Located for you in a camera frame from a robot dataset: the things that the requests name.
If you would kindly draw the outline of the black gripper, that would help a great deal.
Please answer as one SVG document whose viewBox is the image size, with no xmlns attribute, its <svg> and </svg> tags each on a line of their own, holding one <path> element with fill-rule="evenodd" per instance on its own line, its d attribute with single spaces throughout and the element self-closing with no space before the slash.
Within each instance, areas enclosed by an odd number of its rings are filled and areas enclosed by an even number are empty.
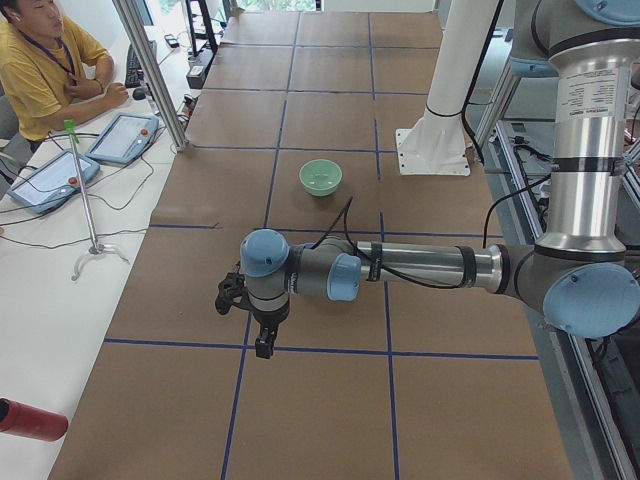
<svg viewBox="0 0 640 480">
<path fill-rule="evenodd" d="M 284 322 L 290 312 L 290 305 L 285 304 L 273 311 L 253 308 L 252 316 L 261 325 L 260 332 L 255 340 L 255 354 L 261 359 L 270 359 L 274 354 L 276 343 L 276 330 Z"/>
</svg>

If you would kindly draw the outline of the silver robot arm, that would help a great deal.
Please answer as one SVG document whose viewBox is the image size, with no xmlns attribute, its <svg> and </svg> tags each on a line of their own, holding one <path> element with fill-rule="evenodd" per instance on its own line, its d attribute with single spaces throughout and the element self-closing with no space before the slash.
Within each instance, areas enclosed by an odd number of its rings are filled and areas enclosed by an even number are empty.
<svg viewBox="0 0 640 480">
<path fill-rule="evenodd" d="M 520 1 L 510 64 L 520 76 L 559 78 L 545 232 L 531 246 L 438 247 L 322 236 L 290 245 L 261 229 L 240 246 L 216 309 L 249 311 L 259 357 L 274 351 L 292 294 L 351 301 L 362 281 L 482 288 L 522 301 L 569 334 L 618 332 L 639 312 L 639 285 L 615 236 L 626 105 L 639 56 L 635 1 Z"/>
</svg>

